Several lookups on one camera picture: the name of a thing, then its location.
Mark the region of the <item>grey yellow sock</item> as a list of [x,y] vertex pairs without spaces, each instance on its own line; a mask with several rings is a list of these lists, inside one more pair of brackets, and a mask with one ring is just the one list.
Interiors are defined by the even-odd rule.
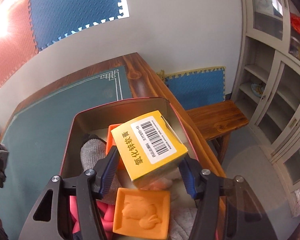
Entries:
[[170,214],[170,239],[189,239],[196,214],[196,207],[173,209]]

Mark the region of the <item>light grey knit glove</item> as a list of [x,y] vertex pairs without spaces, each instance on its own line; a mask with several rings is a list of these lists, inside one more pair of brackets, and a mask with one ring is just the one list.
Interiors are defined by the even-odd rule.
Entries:
[[[106,142],[95,134],[83,135],[83,144],[80,150],[80,158],[83,170],[94,168],[97,161],[103,159],[106,156]],[[110,190],[108,194],[104,196],[101,202],[106,204],[115,205],[117,190],[121,187],[121,184],[114,176]]]

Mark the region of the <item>yellow-orange toy cube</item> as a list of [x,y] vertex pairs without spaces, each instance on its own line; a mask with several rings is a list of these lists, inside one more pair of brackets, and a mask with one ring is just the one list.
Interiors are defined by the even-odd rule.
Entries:
[[166,239],[170,223],[170,191],[120,187],[114,211],[113,232],[145,239]]

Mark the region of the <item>yellow medicine box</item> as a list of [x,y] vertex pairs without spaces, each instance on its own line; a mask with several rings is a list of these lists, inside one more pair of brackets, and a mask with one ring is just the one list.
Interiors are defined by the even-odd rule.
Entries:
[[172,172],[188,153],[158,110],[129,120],[111,133],[126,171],[138,189]]

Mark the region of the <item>red-orange number cube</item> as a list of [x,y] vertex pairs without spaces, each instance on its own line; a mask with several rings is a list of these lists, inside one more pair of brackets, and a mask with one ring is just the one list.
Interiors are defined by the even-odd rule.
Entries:
[[[106,155],[110,152],[111,148],[116,145],[111,131],[120,125],[121,124],[111,124],[108,127],[107,142],[106,142]],[[124,166],[122,159],[120,159],[120,161],[119,161],[118,170],[125,170],[125,166]]]

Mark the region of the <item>white fluffy ball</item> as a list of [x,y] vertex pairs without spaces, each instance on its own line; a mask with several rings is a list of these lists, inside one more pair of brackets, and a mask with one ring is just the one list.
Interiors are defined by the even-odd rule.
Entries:
[[179,169],[176,168],[172,172],[168,173],[167,175],[159,178],[158,180],[152,182],[149,186],[150,190],[166,190],[169,189],[175,180],[180,180],[181,174]]

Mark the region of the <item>green table mat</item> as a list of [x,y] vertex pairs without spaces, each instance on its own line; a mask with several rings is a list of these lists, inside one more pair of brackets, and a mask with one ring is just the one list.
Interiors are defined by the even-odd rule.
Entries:
[[13,117],[2,139],[9,156],[0,188],[0,219],[9,239],[18,239],[48,180],[59,173],[75,115],[131,96],[119,66],[64,86]]

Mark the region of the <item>wooden bench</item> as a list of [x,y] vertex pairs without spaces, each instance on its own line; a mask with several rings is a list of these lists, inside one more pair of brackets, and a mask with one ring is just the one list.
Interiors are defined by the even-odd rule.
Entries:
[[187,113],[204,139],[212,142],[219,163],[224,160],[231,133],[249,124],[247,117],[231,100],[189,109]]

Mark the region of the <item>pink tin box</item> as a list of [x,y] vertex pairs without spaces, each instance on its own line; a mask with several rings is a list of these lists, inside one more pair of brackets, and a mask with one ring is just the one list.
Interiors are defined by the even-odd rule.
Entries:
[[[114,146],[94,168],[83,171],[79,139],[85,132],[116,124]],[[164,98],[120,100],[79,112],[74,117],[61,166],[65,189],[77,197],[83,239],[105,239],[95,201],[108,193],[119,162],[138,191],[160,175],[179,168],[185,189],[199,200],[190,239],[214,239],[219,208],[219,180],[203,174],[185,128]]]

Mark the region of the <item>blue floor foam mat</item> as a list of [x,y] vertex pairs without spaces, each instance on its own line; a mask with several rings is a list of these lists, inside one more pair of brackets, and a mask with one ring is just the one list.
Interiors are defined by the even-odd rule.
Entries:
[[225,100],[223,66],[166,74],[163,81],[185,110]]

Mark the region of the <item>beige glass door cabinet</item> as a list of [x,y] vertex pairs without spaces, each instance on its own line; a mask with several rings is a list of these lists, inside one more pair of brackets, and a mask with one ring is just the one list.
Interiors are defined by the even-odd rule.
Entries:
[[300,216],[300,34],[292,0],[242,0],[243,37],[232,100]]

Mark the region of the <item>red cloth on shelf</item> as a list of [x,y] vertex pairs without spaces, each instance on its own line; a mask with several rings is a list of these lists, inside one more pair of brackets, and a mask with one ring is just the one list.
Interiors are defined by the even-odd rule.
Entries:
[[294,13],[290,13],[290,24],[293,29],[300,34],[300,16],[297,16]]

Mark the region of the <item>red foam wall mat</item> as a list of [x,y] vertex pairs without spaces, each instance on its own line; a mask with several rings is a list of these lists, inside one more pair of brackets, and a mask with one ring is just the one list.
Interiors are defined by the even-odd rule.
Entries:
[[0,87],[38,53],[31,0],[20,0],[10,9],[7,34],[0,38]]

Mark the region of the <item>blue foam wall mat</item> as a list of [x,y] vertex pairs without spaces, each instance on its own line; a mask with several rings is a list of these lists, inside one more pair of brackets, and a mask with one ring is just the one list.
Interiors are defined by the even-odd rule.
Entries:
[[123,16],[121,0],[30,0],[31,29],[39,51]]

